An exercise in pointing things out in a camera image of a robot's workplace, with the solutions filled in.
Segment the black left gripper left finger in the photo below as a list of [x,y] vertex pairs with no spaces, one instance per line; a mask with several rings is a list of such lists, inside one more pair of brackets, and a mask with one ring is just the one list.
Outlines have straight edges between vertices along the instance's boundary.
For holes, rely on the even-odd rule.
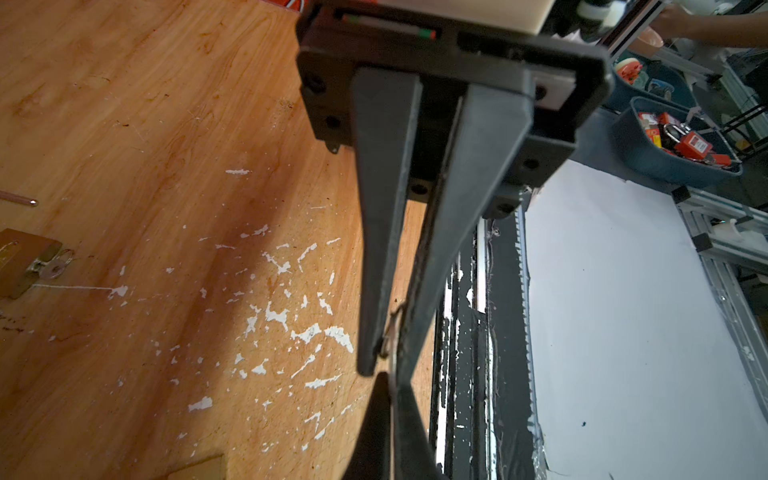
[[380,372],[366,407],[343,480],[387,480],[391,466],[391,398],[389,375]]

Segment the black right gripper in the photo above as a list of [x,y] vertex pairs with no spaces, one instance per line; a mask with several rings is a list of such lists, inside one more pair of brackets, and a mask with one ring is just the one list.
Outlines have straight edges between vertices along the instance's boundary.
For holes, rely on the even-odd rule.
[[[574,152],[613,89],[609,58],[598,46],[362,1],[311,2],[296,35],[315,136],[355,151],[364,377],[389,318],[409,176],[415,201],[435,184],[397,346],[395,382],[409,384],[462,242],[483,212],[509,216],[524,188],[542,186]],[[523,74],[533,86],[516,92]]]

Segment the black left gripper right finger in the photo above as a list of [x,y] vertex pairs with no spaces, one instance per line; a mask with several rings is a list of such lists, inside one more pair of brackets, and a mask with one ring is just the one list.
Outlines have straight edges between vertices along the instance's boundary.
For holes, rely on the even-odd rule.
[[395,479],[446,479],[434,452],[410,385],[391,384]]

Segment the small silver key with ring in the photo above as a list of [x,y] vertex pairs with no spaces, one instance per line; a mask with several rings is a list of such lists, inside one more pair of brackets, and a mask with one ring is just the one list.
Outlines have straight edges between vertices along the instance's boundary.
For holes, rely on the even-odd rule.
[[61,276],[73,261],[74,251],[63,249],[58,252],[51,260],[37,260],[31,270],[35,272],[41,280],[53,280]]

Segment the large brass padlock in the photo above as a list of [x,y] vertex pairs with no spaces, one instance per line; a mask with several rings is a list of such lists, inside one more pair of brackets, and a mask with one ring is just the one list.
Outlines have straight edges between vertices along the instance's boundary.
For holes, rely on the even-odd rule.
[[38,280],[37,260],[51,260],[63,250],[57,240],[6,228],[1,231],[1,297],[18,299]]

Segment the person forearm in background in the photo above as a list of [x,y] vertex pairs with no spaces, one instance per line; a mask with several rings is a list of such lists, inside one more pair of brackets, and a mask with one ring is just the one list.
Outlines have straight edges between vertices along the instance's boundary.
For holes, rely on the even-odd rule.
[[689,39],[727,48],[766,48],[767,13],[701,16],[682,6],[666,6],[650,27],[664,40]]

